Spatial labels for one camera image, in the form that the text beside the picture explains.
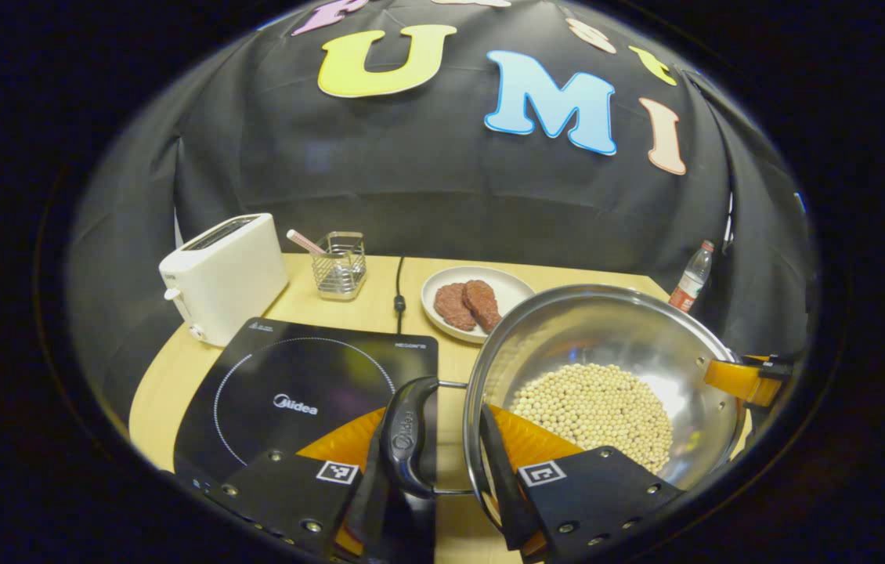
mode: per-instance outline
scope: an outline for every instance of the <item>meat patty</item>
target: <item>meat patty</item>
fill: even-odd
[[[486,333],[499,324],[499,302],[495,299],[495,290],[483,280],[468,280],[464,284],[464,305],[470,308],[474,318]]]
[[[477,326],[471,310],[464,305],[464,285],[447,284],[435,292],[435,311],[442,320],[457,329],[471,331]]]

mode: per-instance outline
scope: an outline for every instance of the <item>midea logo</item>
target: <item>midea logo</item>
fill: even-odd
[[[279,407],[281,410],[282,408],[285,408],[285,410],[303,411],[304,414],[317,415],[317,407],[310,407],[303,403],[299,403],[299,401],[293,401],[292,399],[289,399],[289,396],[286,396],[285,393],[273,397],[272,404],[275,407]]]

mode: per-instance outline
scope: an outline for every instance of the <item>utensil holder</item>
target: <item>utensil holder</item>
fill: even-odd
[[[314,282],[320,297],[350,300],[367,282],[367,254],[363,235],[354,231],[332,231],[317,240],[324,254],[311,255]]]

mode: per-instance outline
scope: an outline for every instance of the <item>letter u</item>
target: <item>letter u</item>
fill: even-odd
[[[411,37],[407,62],[386,72],[367,72],[370,46],[385,33],[379,30],[343,35],[324,43],[327,51],[317,75],[322,92],[343,99],[393,94],[428,82],[443,61],[443,40],[457,33],[450,25],[413,25],[400,30]]]

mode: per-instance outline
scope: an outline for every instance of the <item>black fabric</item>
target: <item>black fabric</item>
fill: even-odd
[[[311,9],[221,50],[130,125],[78,209],[70,255],[70,320],[92,386],[121,420],[139,379],[181,320],[161,298],[157,264],[231,215],[274,215],[318,238],[364,232],[375,255],[489,260],[636,273],[666,291],[701,240],[721,249],[735,195],[735,243],[694,314],[739,353],[787,353],[804,341],[811,265],[793,180],[776,150],[728,97],[668,47],[599,12],[542,0],[495,9],[377,0],[292,37]],[[582,42],[575,17],[610,36],[610,55]],[[407,60],[408,25],[447,24],[442,67],[390,96],[340,99],[318,89],[329,40],[379,29],[369,71]],[[633,45],[670,65],[666,85]],[[499,68],[490,50],[535,57],[558,83],[588,72],[615,87],[606,157],[550,139],[493,132]],[[647,97],[679,115],[685,175],[648,160]],[[528,107],[528,117],[536,121]]]

